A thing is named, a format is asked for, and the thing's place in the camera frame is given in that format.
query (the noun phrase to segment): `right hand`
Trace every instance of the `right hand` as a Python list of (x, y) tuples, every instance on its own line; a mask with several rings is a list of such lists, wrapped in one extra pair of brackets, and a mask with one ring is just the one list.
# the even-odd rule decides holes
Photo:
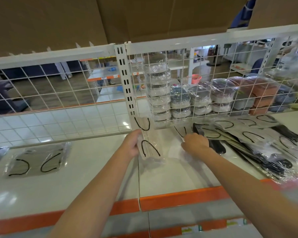
[(200, 157), (201, 151), (209, 149), (208, 139), (197, 133), (187, 134), (184, 136), (184, 142), (181, 144), (182, 148), (193, 157)]

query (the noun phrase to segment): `person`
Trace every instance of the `person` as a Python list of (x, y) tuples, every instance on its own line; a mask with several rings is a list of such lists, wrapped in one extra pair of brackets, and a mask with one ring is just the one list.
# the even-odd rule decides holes
[[(63, 213), (49, 238), (100, 237), (125, 172), (137, 156), (140, 130), (129, 133), (103, 169)], [(208, 139), (187, 134), (182, 148), (214, 173), (232, 200), (263, 237), (298, 237), (298, 205), (219, 156)]]

